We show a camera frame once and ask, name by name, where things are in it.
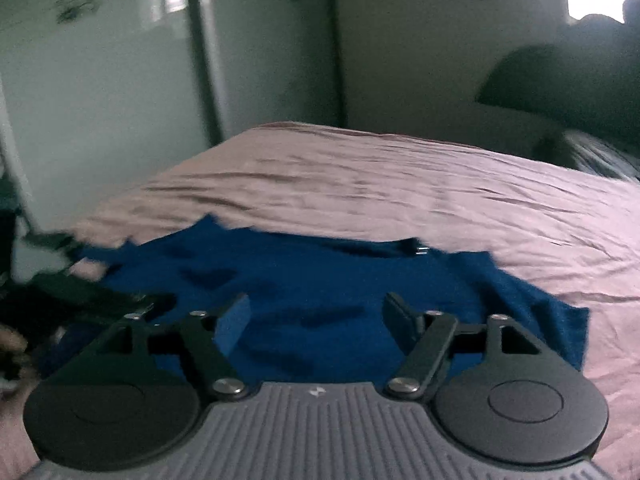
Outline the blue knit sweater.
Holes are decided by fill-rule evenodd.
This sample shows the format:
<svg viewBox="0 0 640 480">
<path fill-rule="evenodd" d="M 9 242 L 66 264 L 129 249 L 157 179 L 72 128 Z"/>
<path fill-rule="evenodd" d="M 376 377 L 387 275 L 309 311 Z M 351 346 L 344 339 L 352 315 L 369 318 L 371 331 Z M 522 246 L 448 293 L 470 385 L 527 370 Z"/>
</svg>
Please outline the blue knit sweater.
<svg viewBox="0 0 640 480">
<path fill-rule="evenodd" d="M 82 258 L 103 263 L 104 286 L 176 297 L 164 321 L 247 296 L 234 318 L 229 360 L 256 382 L 373 382 L 402 360 L 382 318 L 393 292 L 419 311 L 469 324 L 514 318 L 571 366 L 587 349 L 589 312 L 500 270 L 486 252 L 442 252 L 416 238 L 362 242 L 227 229 L 205 217 L 152 242 L 91 243 Z"/>
</svg>

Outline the pink bed sheet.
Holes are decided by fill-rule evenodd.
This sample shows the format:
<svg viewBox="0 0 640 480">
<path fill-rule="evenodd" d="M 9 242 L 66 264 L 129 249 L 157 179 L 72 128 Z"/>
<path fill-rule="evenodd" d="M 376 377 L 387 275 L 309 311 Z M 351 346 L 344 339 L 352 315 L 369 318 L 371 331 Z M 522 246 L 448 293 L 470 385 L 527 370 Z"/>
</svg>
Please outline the pink bed sheet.
<svg viewBox="0 0 640 480">
<path fill-rule="evenodd" d="M 51 377 L 124 318 L 170 324 L 176 297 L 103 285 L 91 243 L 145 244 L 205 217 L 227 229 L 486 252 L 500 270 L 589 312 L 574 367 L 608 404 L 597 451 L 530 469 L 465 451 L 419 403 L 373 382 L 246 382 L 173 451 L 128 470 L 43 462 L 24 425 L 30 387 L 2 420 L 24 479 L 634 479 L 639 474 L 639 189 L 472 146 L 306 124 L 250 129 L 105 202 L 74 229 L 70 274 L 18 291 L 13 310 L 66 336 Z"/>
</svg>

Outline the glass floral wardrobe door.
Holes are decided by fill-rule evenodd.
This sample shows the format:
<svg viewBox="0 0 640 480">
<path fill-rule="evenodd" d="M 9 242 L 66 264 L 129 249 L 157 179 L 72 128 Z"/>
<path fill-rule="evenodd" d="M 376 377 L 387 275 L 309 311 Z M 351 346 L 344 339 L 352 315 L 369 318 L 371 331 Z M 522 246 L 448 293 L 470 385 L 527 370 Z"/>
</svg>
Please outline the glass floral wardrobe door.
<svg viewBox="0 0 640 480">
<path fill-rule="evenodd" d="M 45 229 L 267 122 L 338 118 L 331 0 L 1 0 L 1 93 Z"/>
</svg>

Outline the patterned pillow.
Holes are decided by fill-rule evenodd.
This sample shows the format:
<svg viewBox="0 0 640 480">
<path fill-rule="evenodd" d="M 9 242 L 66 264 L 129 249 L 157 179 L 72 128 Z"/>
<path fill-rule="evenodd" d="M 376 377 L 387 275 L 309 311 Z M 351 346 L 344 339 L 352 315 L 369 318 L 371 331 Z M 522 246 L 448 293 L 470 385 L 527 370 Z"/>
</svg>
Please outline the patterned pillow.
<svg viewBox="0 0 640 480">
<path fill-rule="evenodd" d="M 638 153 L 577 130 L 564 132 L 563 143 L 572 168 L 594 176 L 639 182 Z"/>
</svg>

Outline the dark curved headboard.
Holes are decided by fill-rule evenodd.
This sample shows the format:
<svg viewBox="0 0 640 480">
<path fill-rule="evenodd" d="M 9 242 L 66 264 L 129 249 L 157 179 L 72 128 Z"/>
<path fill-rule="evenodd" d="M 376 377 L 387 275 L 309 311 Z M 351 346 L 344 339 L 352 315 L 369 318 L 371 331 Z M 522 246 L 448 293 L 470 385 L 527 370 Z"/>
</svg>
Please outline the dark curved headboard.
<svg viewBox="0 0 640 480">
<path fill-rule="evenodd" d="M 639 145 L 639 0 L 623 21 L 590 14 L 553 44 L 506 55 L 477 91 L 480 104 L 544 116 L 567 128 Z"/>
</svg>

